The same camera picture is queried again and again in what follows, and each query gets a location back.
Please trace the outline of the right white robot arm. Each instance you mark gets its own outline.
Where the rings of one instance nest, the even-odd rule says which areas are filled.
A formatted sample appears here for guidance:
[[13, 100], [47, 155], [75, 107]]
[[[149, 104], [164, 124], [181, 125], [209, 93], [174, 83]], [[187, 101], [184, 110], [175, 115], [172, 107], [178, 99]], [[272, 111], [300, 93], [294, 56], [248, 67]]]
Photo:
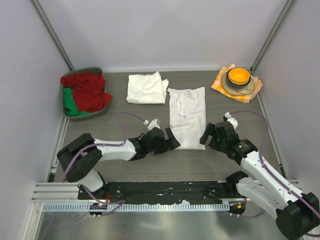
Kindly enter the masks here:
[[243, 171], [226, 178], [226, 193], [252, 200], [276, 223], [289, 240], [297, 240], [320, 225], [320, 201], [313, 193], [303, 193], [278, 173], [248, 139], [240, 139], [230, 121], [208, 123], [200, 144], [208, 144], [250, 172]]

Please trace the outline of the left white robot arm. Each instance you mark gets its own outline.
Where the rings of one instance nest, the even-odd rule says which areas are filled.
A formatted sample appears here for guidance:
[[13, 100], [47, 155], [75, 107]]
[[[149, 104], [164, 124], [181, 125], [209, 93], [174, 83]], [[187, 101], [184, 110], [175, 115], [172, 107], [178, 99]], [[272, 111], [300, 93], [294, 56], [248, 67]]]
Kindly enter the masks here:
[[159, 127], [153, 127], [147, 133], [125, 141], [103, 141], [84, 133], [57, 153], [64, 172], [62, 181], [78, 183], [81, 199], [93, 197], [100, 200], [106, 195], [108, 185], [102, 175], [94, 170], [96, 164], [113, 160], [141, 160], [149, 153], [159, 155], [180, 147], [171, 129], [168, 127], [165, 130], [168, 138]]

